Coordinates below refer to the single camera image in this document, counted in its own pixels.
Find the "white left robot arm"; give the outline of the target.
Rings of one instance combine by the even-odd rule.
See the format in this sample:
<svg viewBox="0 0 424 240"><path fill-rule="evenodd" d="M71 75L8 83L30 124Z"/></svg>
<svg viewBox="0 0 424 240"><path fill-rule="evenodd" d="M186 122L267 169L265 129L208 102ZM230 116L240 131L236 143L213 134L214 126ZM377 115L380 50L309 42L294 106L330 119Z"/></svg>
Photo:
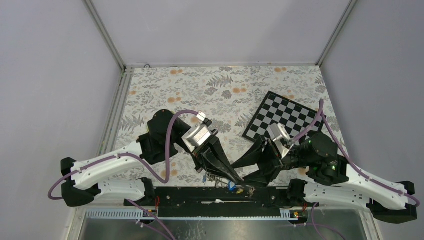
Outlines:
<svg viewBox="0 0 424 240"><path fill-rule="evenodd" d="M211 120L203 112L167 109L156 112L147 123L148 132L130 144L104 155L77 161L67 157L60 162L61 178L53 184L60 187L60 200L69 207L81 207L98 199L139 201L148 206L155 200L152 180L115 180L123 171L145 168L162 184L171 179L171 158L181 147L194 161L198 172L241 184L243 179L231 166Z"/></svg>

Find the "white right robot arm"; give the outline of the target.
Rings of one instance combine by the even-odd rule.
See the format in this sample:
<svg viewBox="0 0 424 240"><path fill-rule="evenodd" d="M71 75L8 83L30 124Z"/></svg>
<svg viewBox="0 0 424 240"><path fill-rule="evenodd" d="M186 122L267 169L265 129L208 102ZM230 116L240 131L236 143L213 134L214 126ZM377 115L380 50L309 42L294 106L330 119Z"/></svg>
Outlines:
<svg viewBox="0 0 424 240"><path fill-rule="evenodd" d="M307 179L292 179L283 197L285 205L312 204L362 209L382 222L402 224L418 218L417 207L409 202L415 194L410 181L391 182L354 166L338 153L329 136L313 131L295 144L279 123L267 128L240 159L235 169L256 165L245 176L250 186L267 187L282 171L306 168Z"/></svg>

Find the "blue key tag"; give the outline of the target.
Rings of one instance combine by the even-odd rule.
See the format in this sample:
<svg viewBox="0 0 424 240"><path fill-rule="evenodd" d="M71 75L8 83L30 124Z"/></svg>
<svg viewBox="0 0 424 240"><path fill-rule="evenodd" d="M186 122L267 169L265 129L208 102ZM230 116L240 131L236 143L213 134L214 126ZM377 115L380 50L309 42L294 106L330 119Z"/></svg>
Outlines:
<svg viewBox="0 0 424 240"><path fill-rule="evenodd" d="M230 191L234 191L236 189L236 185L233 182L228 183L228 189Z"/></svg>

